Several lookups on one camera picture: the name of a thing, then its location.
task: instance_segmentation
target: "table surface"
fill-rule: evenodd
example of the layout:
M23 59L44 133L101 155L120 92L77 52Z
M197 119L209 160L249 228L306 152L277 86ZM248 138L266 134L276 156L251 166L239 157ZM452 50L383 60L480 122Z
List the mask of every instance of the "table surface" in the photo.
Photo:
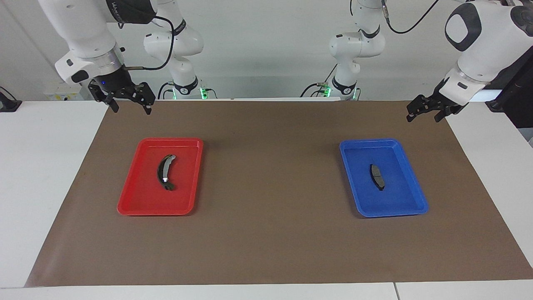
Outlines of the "table surface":
M530 299L533 280L338 285L21 288L107 107L25 102L0 114L0 299ZM471 103L447 118L466 156L533 264L533 148L504 114Z

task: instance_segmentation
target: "tray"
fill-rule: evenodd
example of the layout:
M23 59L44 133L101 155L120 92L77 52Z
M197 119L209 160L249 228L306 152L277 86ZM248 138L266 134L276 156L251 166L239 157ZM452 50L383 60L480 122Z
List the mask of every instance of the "tray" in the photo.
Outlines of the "tray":
M204 143L197 138L147 138L137 146L118 212L127 216L183 216L195 205ZM176 159L168 172L175 189L167 191L157 168L168 154Z
M420 215L428 205L401 144L395 139L347 140L341 154L357 210L365 217ZM385 187L373 180L378 166Z

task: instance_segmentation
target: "black base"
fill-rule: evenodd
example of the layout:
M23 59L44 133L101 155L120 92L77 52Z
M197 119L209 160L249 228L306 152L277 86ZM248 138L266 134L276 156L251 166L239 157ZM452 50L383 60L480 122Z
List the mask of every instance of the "black base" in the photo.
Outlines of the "black base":
M503 110L503 107L496 100L487 101L485 102L485 104L487 105L489 110L493 113L505 113L505 111Z
M20 105L22 104L22 101L15 100L13 101L15 103L15 106L12 108L2 107L0 108L0 113L14 113L19 109Z

